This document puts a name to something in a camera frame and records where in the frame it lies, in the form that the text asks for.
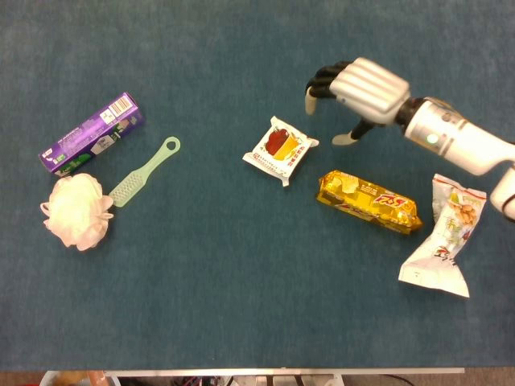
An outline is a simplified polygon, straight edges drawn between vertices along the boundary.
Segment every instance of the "purple cardboard box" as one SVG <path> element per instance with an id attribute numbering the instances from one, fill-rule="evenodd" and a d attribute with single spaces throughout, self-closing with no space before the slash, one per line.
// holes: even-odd
<path id="1" fill-rule="evenodd" d="M 63 177 L 143 122 L 136 101 L 124 92 L 39 155 L 48 171 Z"/>

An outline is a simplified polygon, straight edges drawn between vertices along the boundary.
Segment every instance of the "table surface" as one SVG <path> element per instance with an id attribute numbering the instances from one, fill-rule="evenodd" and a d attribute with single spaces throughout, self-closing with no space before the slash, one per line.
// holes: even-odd
<path id="1" fill-rule="evenodd" d="M 314 72 L 368 57 L 414 96 L 513 140 L 515 5 L 486 1 L 0 4 L 0 370 L 515 365 L 514 225 L 489 203 L 459 255 L 471 298 L 397 280 L 431 233 L 435 172 L 480 178 L 357 116 L 314 117 Z M 37 154 L 123 91 L 146 124 L 80 169 L 109 192 L 170 135 L 180 152 L 113 210 L 93 250 L 41 223 Z M 291 185 L 241 157 L 276 115 L 318 138 Z M 403 236 L 315 201 L 340 169 L 418 203 Z"/>

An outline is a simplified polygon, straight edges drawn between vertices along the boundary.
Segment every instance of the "yellow snack package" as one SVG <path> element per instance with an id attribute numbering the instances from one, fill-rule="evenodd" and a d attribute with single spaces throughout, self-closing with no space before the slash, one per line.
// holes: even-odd
<path id="1" fill-rule="evenodd" d="M 410 234 L 422 226 L 412 199 L 375 183 L 339 170 L 327 173 L 319 182 L 316 199 L 321 203 L 400 233 Z"/>

